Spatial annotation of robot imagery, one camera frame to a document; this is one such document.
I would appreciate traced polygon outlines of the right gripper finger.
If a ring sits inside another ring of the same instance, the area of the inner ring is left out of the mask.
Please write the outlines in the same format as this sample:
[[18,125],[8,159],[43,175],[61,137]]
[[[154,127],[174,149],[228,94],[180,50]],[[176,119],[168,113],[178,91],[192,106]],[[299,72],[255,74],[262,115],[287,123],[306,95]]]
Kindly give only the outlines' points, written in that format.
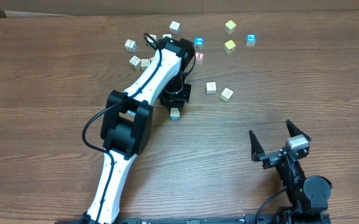
[[309,137],[306,133],[301,131],[291,120],[286,120],[287,130],[289,132],[290,137],[303,135],[309,142],[311,142],[311,137]]
[[260,157],[265,155],[265,151],[252,130],[249,131],[249,138],[251,143],[251,160],[253,162],[259,162]]

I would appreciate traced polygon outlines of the wooden block blue side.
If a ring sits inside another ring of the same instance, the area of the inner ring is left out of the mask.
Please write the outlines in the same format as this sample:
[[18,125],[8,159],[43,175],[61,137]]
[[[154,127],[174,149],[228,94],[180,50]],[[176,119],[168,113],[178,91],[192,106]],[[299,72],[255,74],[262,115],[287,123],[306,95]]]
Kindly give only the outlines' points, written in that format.
[[178,108],[170,109],[170,119],[171,120],[179,120],[180,119],[180,111]]

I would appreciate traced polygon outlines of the wooden block yellow side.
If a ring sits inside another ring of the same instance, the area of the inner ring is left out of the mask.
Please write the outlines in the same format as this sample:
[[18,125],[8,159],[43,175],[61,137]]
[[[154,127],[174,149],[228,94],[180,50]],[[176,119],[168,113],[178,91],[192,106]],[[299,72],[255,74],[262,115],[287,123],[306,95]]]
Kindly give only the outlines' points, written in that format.
[[221,95],[220,98],[225,101],[225,102],[229,102],[230,98],[233,96],[233,91],[229,88],[225,88]]

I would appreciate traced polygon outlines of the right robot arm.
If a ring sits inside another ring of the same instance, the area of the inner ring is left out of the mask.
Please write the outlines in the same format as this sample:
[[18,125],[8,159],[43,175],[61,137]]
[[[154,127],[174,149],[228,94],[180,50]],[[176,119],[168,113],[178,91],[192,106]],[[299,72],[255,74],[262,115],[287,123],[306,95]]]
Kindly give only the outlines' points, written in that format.
[[[330,223],[328,199],[332,183],[320,175],[306,177],[300,160],[307,157],[312,141],[290,120],[286,120],[290,138],[278,152],[266,154],[254,132],[249,131],[251,160],[262,162],[263,169],[275,168],[283,189],[265,201],[254,215],[245,215],[245,223]],[[282,193],[286,193],[290,206],[279,207],[274,214],[263,214],[264,207]]]

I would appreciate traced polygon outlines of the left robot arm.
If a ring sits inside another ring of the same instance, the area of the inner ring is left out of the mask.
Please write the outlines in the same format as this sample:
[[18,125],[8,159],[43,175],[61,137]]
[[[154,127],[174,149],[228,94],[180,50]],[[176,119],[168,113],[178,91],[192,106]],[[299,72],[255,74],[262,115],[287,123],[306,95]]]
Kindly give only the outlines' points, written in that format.
[[155,56],[142,75],[123,92],[113,90],[106,108],[85,125],[103,118],[102,147],[84,140],[86,146],[102,152],[103,168],[98,188],[89,209],[79,223],[114,223],[129,170],[145,149],[151,134],[153,106],[156,101],[168,110],[182,111],[189,101],[191,86],[184,81],[195,65],[193,42],[164,37],[153,40]]

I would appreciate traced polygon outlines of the wooden block elephant picture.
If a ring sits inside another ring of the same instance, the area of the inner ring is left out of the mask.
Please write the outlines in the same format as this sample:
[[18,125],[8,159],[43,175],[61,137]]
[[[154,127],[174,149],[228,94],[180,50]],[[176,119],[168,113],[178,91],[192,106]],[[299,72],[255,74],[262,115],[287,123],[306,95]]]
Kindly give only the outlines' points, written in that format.
[[145,69],[147,69],[150,65],[150,62],[151,61],[149,59],[141,59],[141,70],[145,71]]

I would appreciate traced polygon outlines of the wooden block letter X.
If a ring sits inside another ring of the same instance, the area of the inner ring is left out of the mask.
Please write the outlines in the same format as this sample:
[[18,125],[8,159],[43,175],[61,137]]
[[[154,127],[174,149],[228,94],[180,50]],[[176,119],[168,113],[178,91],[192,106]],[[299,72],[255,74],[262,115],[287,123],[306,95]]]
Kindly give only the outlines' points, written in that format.
[[137,56],[133,56],[130,60],[129,60],[129,64],[130,66],[132,66],[134,69],[139,70],[141,68],[141,59]]

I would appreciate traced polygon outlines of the red letter wooden block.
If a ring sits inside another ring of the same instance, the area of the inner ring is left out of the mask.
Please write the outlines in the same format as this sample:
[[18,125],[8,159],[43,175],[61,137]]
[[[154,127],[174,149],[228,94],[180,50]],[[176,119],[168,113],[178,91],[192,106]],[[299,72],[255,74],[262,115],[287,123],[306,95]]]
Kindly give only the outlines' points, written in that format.
[[205,56],[204,53],[202,53],[202,52],[196,52],[196,53],[195,53],[195,63],[196,63],[197,65],[203,64],[204,56]]

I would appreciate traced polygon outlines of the green side wooden block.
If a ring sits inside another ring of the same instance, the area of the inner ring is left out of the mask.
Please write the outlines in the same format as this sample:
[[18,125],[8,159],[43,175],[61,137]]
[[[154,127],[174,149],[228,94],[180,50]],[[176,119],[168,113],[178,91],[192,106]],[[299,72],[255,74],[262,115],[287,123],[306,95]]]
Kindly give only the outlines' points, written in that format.
[[156,43],[155,43],[156,35],[149,34],[146,36],[146,38],[147,38],[146,44],[154,49],[156,47]]

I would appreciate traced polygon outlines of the blue top block centre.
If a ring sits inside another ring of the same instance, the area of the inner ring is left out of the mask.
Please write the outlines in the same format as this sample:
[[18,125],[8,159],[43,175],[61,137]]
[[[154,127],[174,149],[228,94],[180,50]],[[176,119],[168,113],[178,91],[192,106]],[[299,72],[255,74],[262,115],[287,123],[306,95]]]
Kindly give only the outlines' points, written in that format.
[[194,38],[194,48],[197,50],[203,49],[203,37],[195,37]]

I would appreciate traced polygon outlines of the wooden block far left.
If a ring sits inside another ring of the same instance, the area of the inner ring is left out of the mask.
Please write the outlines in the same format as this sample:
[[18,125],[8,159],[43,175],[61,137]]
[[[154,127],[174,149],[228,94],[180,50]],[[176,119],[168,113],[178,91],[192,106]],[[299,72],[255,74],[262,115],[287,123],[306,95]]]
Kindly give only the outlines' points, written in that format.
[[128,39],[124,45],[125,49],[129,52],[135,53],[138,45],[136,43],[136,41]]

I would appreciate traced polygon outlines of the wooden block top centre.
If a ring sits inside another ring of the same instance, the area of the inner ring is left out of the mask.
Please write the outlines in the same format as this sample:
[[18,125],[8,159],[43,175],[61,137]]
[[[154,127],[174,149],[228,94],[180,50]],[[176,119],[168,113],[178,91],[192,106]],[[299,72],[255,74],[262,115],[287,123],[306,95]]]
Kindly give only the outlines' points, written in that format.
[[172,21],[169,26],[169,32],[171,34],[178,34],[180,32],[180,23],[176,21]]

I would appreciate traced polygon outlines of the yellow top block upper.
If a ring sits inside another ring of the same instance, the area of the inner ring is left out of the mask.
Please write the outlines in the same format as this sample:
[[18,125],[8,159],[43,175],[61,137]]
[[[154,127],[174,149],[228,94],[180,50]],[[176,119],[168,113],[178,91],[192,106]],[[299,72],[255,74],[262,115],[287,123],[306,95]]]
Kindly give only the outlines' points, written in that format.
[[229,20],[228,22],[225,23],[224,30],[227,34],[233,33],[235,29],[236,29],[236,23],[234,21]]

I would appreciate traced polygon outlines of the blue top block right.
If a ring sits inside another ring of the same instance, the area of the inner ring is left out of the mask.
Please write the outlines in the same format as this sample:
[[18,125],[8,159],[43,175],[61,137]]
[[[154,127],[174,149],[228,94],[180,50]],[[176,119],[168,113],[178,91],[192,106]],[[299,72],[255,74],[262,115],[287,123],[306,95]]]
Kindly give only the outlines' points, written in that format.
[[253,47],[256,43],[256,35],[255,34],[247,34],[246,35],[246,46]]

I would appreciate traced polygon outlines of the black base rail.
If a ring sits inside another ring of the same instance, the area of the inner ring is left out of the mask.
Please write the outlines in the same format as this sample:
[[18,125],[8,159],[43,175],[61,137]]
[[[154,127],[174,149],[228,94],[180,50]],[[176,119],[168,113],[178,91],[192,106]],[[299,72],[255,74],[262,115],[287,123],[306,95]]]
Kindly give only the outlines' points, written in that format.
[[[215,218],[166,218],[166,219],[145,219],[140,218],[117,218],[113,223],[114,224],[254,224],[255,215],[247,214],[243,217],[215,217]],[[328,214],[319,215],[306,218],[301,218],[301,216],[294,216],[295,221],[285,222],[281,220],[275,214],[263,214],[259,215],[257,223],[262,224],[273,224],[273,223],[300,223],[300,224],[330,224],[331,220]],[[72,220],[72,221],[63,221],[55,222],[59,224],[69,224],[69,223],[94,223],[94,221],[83,222],[81,220]]]

